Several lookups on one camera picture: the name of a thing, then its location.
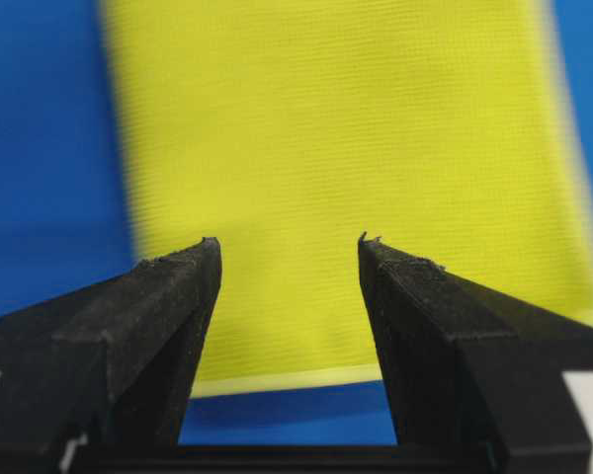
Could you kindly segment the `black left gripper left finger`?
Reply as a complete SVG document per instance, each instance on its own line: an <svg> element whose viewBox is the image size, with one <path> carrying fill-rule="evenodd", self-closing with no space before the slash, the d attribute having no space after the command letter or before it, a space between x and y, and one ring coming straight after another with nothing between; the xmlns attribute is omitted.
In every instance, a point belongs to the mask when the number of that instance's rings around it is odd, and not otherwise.
<svg viewBox="0 0 593 474"><path fill-rule="evenodd" d="M59 473L80 441L179 439L221 283L214 238L0 317L0 473Z"/></svg>

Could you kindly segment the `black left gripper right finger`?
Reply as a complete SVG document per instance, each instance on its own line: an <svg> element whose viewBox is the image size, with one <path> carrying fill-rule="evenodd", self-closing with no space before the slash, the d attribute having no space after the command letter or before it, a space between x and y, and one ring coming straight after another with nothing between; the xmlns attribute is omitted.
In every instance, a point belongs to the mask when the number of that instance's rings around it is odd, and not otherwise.
<svg viewBox="0 0 593 474"><path fill-rule="evenodd" d="M590 473L593 431L568 386L593 327L378 239L359 280L396 439L484 473Z"/></svg>

